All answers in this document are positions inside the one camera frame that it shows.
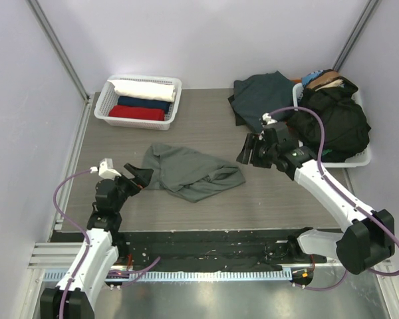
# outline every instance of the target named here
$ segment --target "black jacket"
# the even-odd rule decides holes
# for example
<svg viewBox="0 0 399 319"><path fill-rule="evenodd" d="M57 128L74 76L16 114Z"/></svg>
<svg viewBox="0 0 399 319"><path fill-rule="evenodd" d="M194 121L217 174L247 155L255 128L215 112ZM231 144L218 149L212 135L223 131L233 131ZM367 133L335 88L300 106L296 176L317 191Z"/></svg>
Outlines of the black jacket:
<svg viewBox="0 0 399 319"><path fill-rule="evenodd" d="M371 127L366 122L362 108L354 102L352 95L358 87L346 78L344 86L306 88L299 102L300 106L315 111L325 127L324 150L328 152L323 161L340 162L365 150L369 143ZM306 112L295 112L287 125L296 129L300 140L317 152L321 139L318 122Z"/></svg>

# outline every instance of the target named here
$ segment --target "folded clothes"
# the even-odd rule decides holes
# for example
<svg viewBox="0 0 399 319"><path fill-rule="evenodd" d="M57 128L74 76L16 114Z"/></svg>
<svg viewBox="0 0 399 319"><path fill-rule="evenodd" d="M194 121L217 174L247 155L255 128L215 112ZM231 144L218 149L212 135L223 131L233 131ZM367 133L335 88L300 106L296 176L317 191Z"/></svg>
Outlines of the folded clothes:
<svg viewBox="0 0 399 319"><path fill-rule="evenodd" d="M159 108L165 113L170 109L170 102L158 100L145 100L143 98L132 98L131 96L120 96L118 105L133 106L135 108Z"/></svg>
<svg viewBox="0 0 399 319"><path fill-rule="evenodd" d="M337 86L342 86L342 85L343 85L343 80L341 78L338 78L336 80L333 80L332 82L329 82L328 84L324 84L318 87L315 91L319 91L322 88L335 88Z"/></svg>
<svg viewBox="0 0 399 319"><path fill-rule="evenodd" d="M340 74L337 71L325 70L325 71L322 71L318 77L311 80L305 87L316 90L318 87L320 87L322 85L326 85L339 77L340 77Z"/></svg>
<svg viewBox="0 0 399 319"><path fill-rule="evenodd" d="M235 99L229 102L236 116L236 123L242 118L247 126L255 132L262 131L261 117L264 113L293 105L294 82L280 72L257 74L247 80L236 80L233 83ZM290 112L276 114L274 119L284 120Z"/></svg>
<svg viewBox="0 0 399 319"><path fill-rule="evenodd" d="M138 82L130 80L108 80L114 85L118 95L147 100L174 102L174 85L158 84L151 82Z"/></svg>
<svg viewBox="0 0 399 319"><path fill-rule="evenodd" d="M235 100L235 95L232 94L229 98L227 98L227 100L232 106L232 102ZM235 125L236 126L247 125L247 122L242 118L242 116L240 116L233 108L232 110L233 114L235 115Z"/></svg>
<svg viewBox="0 0 399 319"><path fill-rule="evenodd" d="M157 108L129 108L115 105L108 116L114 118L135 118L138 120L164 121L164 111Z"/></svg>
<svg viewBox="0 0 399 319"><path fill-rule="evenodd" d="M324 71L323 70L314 71L314 72L302 77L301 78L301 84L303 85L303 87L306 87L306 85L308 85L311 80L313 80L313 79L317 78L318 76L320 76L322 72L324 72Z"/></svg>

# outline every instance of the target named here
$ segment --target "folded white towel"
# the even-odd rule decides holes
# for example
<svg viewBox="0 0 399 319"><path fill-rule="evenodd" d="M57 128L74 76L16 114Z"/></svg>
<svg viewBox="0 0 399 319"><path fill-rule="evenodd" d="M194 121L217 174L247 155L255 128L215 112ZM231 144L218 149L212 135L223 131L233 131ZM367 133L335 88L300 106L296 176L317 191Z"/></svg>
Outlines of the folded white towel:
<svg viewBox="0 0 399 319"><path fill-rule="evenodd" d="M114 85L118 95L144 98L146 100L159 100L174 102L174 85L158 84L151 82L138 82L131 80L108 80Z"/></svg>

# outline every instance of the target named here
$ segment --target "white wall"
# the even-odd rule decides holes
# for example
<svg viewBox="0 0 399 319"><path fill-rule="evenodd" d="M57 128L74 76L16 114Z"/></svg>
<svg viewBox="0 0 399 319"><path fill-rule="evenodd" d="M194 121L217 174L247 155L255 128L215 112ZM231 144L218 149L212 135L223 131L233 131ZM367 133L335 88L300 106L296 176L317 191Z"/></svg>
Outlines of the white wall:
<svg viewBox="0 0 399 319"><path fill-rule="evenodd" d="M50 232L81 110L27 4L0 1L0 319L11 318L34 242Z"/></svg>
<svg viewBox="0 0 399 319"><path fill-rule="evenodd" d="M381 2L341 72L360 86L372 126L371 163L349 171L354 190L393 214L399 237L399 1Z"/></svg>
<svg viewBox="0 0 399 319"><path fill-rule="evenodd" d="M111 74L175 76L229 88L280 70L333 65L365 0L40 0L84 86Z"/></svg>

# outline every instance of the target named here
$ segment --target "metal frame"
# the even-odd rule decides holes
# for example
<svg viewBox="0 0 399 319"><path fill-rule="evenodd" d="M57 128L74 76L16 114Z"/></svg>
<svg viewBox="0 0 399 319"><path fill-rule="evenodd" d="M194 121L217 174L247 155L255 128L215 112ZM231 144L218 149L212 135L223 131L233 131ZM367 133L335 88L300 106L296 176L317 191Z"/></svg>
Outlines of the metal frame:
<svg viewBox="0 0 399 319"><path fill-rule="evenodd" d="M380 2L381 0L368 0L368 3L365 5L365 8L362 10L358 21L353 27L349 38L347 39L346 43L343 46L343 49L337 57L334 66L332 67L333 70L340 71L341 67L346 62L347 57L349 56L354 45L358 41L359 36L362 34L365 26L368 24L372 14L375 12Z"/></svg>
<svg viewBox="0 0 399 319"><path fill-rule="evenodd" d="M78 163L78 158L80 157L82 141L84 139L84 135L86 134L88 117L90 116L90 111L92 110L93 102L94 102L94 96L91 96L88 99L87 105L84 107L84 110L82 111L70 159L68 160L68 163L66 165L65 177L75 173ZM63 211L65 211L65 209L67 208L71 187L72 187L72 180L68 181L68 183L63 185L61 194L59 195L58 205ZM63 218L56 212L51 228L56 231L60 231L62 229L63 221L64 221Z"/></svg>
<svg viewBox="0 0 399 319"><path fill-rule="evenodd" d="M346 168L343 169L344 177L346 178L347 189L354 195L354 188L352 184L352 180L348 175L348 170ZM384 261L379 265L374 267L376 270L382 272L393 272L395 269L392 267L392 263L390 260ZM398 289L396 289L396 285L392 277L385 276L377 276L378 284L380 285L381 292L383 294L384 301L386 302L387 310L389 315L393 319L399 318L399 293Z"/></svg>
<svg viewBox="0 0 399 319"><path fill-rule="evenodd" d="M58 280L66 282L65 275L68 269L51 269L45 274L43 282L53 282ZM144 275L133 274L132 278L107 278L106 283L132 281L139 276L139 282L228 282L228 281L288 281L293 279L290 268L283 268L280 271L259 271L259 272L163 272L150 271Z"/></svg>
<svg viewBox="0 0 399 319"><path fill-rule="evenodd" d="M69 268L82 243L36 243L28 269Z"/></svg>
<svg viewBox="0 0 399 319"><path fill-rule="evenodd" d="M24 276L25 281L21 285L21 295L18 298L20 303L14 308L12 318L33 319L45 273L44 269L27 270Z"/></svg>
<svg viewBox="0 0 399 319"><path fill-rule="evenodd" d="M37 0L26 0L26 2L28 6L31 8L31 11L33 12L36 20L39 22L40 27L44 31L51 46L54 48L57 56L59 57L59 60L61 60L65 70L68 72L68 75L70 76L72 82L74 83L76 89L78 90L78 93L81 95L81 98L84 100L84 103L87 103L88 93L84 88L84 86L82 85L82 82L78 77L78 74L75 72L75 69L71 64L71 61L69 60L67 54L65 53L65 50L63 49L61 43L59 42L59 39L56 36L55 31L53 30L51 24L49 23L49 20L47 19L44 11L41 9L39 2Z"/></svg>

